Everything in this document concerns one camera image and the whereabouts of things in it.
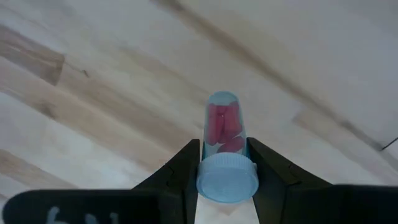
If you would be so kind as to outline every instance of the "clear plastic container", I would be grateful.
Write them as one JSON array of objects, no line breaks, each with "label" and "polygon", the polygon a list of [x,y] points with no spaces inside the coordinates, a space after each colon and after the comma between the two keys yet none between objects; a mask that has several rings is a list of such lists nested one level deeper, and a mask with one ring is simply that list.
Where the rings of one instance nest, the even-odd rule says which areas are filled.
[{"label": "clear plastic container", "polygon": [[216,202],[251,198],[259,186],[256,165],[249,158],[238,97],[227,91],[210,96],[206,106],[199,193]]},{"label": "clear plastic container", "polygon": [[202,160],[220,152],[233,152],[249,157],[246,132],[238,97],[219,91],[206,105]]}]

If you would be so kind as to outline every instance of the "wooden floor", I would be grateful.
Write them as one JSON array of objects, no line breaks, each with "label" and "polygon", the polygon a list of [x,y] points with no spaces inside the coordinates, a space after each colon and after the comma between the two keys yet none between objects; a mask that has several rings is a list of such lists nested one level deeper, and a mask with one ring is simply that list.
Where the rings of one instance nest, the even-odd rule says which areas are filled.
[{"label": "wooden floor", "polygon": [[[237,94],[249,136],[325,180],[398,183],[370,146],[163,6],[2,0],[0,23],[0,206],[30,189],[132,188],[201,139],[218,90]],[[226,222],[257,223],[252,202],[199,197],[197,223]]]}]

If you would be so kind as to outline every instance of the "red candy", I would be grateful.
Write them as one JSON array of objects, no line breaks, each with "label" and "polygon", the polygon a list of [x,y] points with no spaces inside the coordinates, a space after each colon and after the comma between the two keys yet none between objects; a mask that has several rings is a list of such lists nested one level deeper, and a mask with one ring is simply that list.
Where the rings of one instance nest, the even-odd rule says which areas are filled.
[{"label": "red candy", "polygon": [[244,146],[244,139],[241,136],[230,139],[223,144],[217,152],[238,152]]},{"label": "red candy", "polygon": [[225,114],[225,111],[228,109],[228,106],[217,105],[217,113]]},{"label": "red candy", "polygon": [[229,104],[224,114],[224,130],[219,139],[219,143],[224,143],[229,139],[237,136],[243,131],[242,124],[239,120],[239,105],[237,101]]},{"label": "red candy", "polygon": [[224,126],[224,117],[217,113],[217,107],[213,103],[208,107],[208,124],[206,133],[206,143],[214,146],[221,136]]},{"label": "red candy", "polygon": [[236,139],[239,133],[243,131],[239,120],[239,104],[237,101],[228,106],[208,105],[208,125],[206,133],[206,143],[214,146],[216,143],[229,143]]}]

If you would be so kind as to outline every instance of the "wood grain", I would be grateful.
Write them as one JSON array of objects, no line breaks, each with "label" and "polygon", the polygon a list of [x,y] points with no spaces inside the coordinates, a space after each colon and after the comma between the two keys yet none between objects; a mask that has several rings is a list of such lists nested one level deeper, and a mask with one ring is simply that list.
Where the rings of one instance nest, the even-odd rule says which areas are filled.
[{"label": "wood grain", "polygon": [[398,184],[396,161],[387,160],[329,117],[313,110],[303,110],[294,121],[335,146],[347,158],[385,180],[387,184]]},{"label": "wood grain", "polygon": [[149,168],[134,159],[98,145],[10,96],[0,94],[0,102],[2,149],[48,174],[86,189],[133,187],[149,175]]},{"label": "wood grain", "polygon": [[52,85],[57,84],[64,61],[62,54],[3,25],[0,25],[0,55]]},{"label": "wood grain", "polygon": [[176,14],[221,30],[224,42],[232,39],[238,43],[232,47],[271,68],[265,77],[313,110],[345,121],[357,138],[380,150],[397,137],[398,107],[391,103],[397,64],[391,59],[398,54],[391,49],[398,49],[398,41],[391,34],[398,29],[388,25],[397,15],[387,1],[361,7],[354,7],[356,0],[178,2],[186,10]]},{"label": "wood grain", "polygon": [[195,138],[189,130],[184,130],[163,118],[162,113],[145,108],[119,94],[117,90],[105,85],[101,80],[96,80],[92,73],[90,75],[92,75],[91,78],[84,72],[64,65],[60,86],[78,96],[80,100],[111,114],[119,122],[140,130],[143,135],[153,136],[156,143],[165,148],[175,149],[175,152],[187,139]]},{"label": "wood grain", "polygon": [[0,174],[0,183],[1,194],[3,195],[3,197],[6,198],[11,198],[21,192],[25,192],[31,189],[28,186],[4,174]]},{"label": "wood grain", "polygon": [[[239,61],[256,69],[261,75],[263,75],[267,79],[272,80],[276,85],[281,87],[283,90],[289,92],[292,96],[303,102],[306,106],[311,107],[312,110],[317,110],[318,113],[329,117],[337,123],[341,120],[345,120],[345,123],[348,127],[347,130],[357,136],[358,139],[364,141],[366,144],[369,144],[375,150],[382,149],[382,144],[378,143],[375,139],[369,137],[364,131],[357,128],[342,115],[334,110],[331,110],[331,108],[327,104],[319,100],[316,96],[313,96],[311,92],[296,84],[294,79],[286,78],[287,75],[275,69],[275,66],[268,64],[264,60],[264,57],[260,57],[255,54],[256,51],[252,51],[252,49],[246,47],[246,45],[248,44],[246,41],[244,41],[242,44],[242,40],[240,38],[234,38],[234,36],[231,35],[234,30],[230,31],[228,30],[228,28],[225,29],[225,27],[215,26],[207,18],[201,16],[203,12],[199,10],[195,12],[194,10],[190,9],[190,1],[182,1],[184,4],[177,0],[154,2],[159,3],[161,6],[166,7],[167,9],[171,9],[184,23],[188,24],[199,33],[207,36],[209,39],[215,41],[217,44],[222,46],[222,48],[226,49],[231,55],[236,57]],[[270,39],[266,38],[266,36],[264,35],[258,35],[260,34],[260,32],[252,28],[251,23],[244,21],[238,16],[238,14],[233,15],[233,21],[233,27],[239,26],[238,29],[245,30],[242,31],[240,35],[242,35],[242,33],[246,33],[247,30],[250,30],[249,33],[251,35],[254,35],[252,34],[253,32],[257,34],[257,39],[261,39],[262,41],[263,39]],[[280,45],[277,46],[278,51],[284,51],[284,53],[287,52],[287,49],[280,49]]]},{"label": "wood grain", "polygon": [[68,183],[58,177],[39,169],[25,160],[0,149],[0,173],[13,178],[33,189],[74,189]]},{"label": "wood grain", "polygon": [[159,166],[171,157],[139,133],[133,134],[128,127],[115,122],[114,118],[83,104],[79,99],[58,91],[54,86],[31,75],[28,71],[0,58],[0,90],[16,97],[51,119],[65,124],[83,134],[91,136],[105,146],[111,147],[123,156],[137,159],[149,170]]}]

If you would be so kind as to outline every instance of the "light wood surface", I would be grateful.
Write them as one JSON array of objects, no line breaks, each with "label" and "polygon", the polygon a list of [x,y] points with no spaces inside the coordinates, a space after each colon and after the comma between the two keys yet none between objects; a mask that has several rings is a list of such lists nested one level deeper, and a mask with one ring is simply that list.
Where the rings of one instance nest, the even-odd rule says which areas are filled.
[{"label": "light wood surface", "polygon": [[180,2],[375,149],[398,137],[398,14],[389,0]]},{"label": "light wood surface", "polygon": [[[212,26],[174,10],[143,0],[0,1],[0,206],[29,189],[135,186],[201,139],[218,90],[241,100],[248,136],[315,175],[398,184],[391,161],[350,132],[335,138],[341,126],[320,126],[324,114],[311,123],[313,106],[215,41]],[[251,201],[200,197],[196,222],[258,221]]]}]

